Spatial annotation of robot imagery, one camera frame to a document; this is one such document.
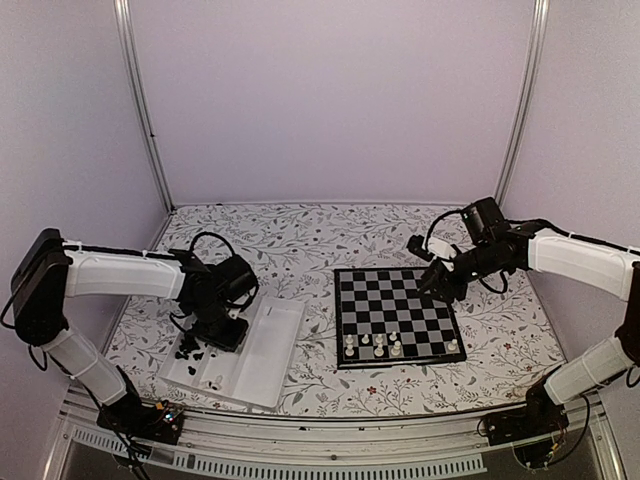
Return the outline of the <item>white chess king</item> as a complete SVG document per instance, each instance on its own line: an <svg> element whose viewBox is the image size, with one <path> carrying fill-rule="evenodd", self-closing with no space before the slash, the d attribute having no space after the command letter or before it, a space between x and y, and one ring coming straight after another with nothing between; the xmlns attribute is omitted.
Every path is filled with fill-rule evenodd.
<svg viewBox="0 0 640 480"><path fill-rule="evenodd" d="M390 348L390 355L392 357L399 357L402 354L402 344L399 340L396 340Z"/></svg>

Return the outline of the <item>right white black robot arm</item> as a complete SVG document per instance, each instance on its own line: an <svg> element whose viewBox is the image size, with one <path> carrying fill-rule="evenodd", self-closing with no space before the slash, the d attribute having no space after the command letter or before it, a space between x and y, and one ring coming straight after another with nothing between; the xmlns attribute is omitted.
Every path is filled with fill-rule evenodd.
<svg viewBox="0 0 640 480"><path fill-rule="evenodd" d="M528 274L572 357L526 393L517 427L537 436L555 407L602 389L639 365L639 250L564 230L543 218L511 220L492 197L436 217L412 236L410 253L427 261L422 292L462 301L488 276Z"/></svg>

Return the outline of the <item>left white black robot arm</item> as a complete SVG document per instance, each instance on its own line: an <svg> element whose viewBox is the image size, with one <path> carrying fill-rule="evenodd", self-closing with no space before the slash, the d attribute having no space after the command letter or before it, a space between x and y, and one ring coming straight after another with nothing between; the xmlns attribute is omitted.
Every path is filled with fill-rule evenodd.
<svg viewBox="0 0 640 480"><path fill-rule="evenodd" d="M257 276L235 251L218 264L207 264L195 247L158 252L91 246L47 228L11 278L1 325L28 348L42 351L40 369L54 360L94 396L104 415L128 434L141 433L149 420L164 420L164 408L143 404L127 375L71 327L64 304L89 295L174 301L183 316L195 319L187 336L233 352L249 329L239 314L257 296Z"/></svg>

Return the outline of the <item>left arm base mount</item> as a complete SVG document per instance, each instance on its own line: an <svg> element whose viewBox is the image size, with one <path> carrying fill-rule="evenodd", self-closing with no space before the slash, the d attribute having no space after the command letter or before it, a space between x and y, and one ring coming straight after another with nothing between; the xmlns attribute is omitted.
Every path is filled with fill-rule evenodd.
<svg viewBox="0 0 640 480"><path fill-rule="evenodd" d="M183 410L168 401L145 405L137 400L121 399L102 405L97 425L123 436L177 445L184 424Z"/></svg>

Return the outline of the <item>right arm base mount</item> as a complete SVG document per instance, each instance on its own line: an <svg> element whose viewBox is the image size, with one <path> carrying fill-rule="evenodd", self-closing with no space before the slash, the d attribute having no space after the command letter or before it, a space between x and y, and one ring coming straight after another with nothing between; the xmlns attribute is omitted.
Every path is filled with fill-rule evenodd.
<svg viewBox="0 0 640 480"><path fill-rule="evenodd" d="M518 463L530 470L548 467L564 445L569 420L562 406L522 406L489 413L477 432L490 446L510 444Z"/></svg>

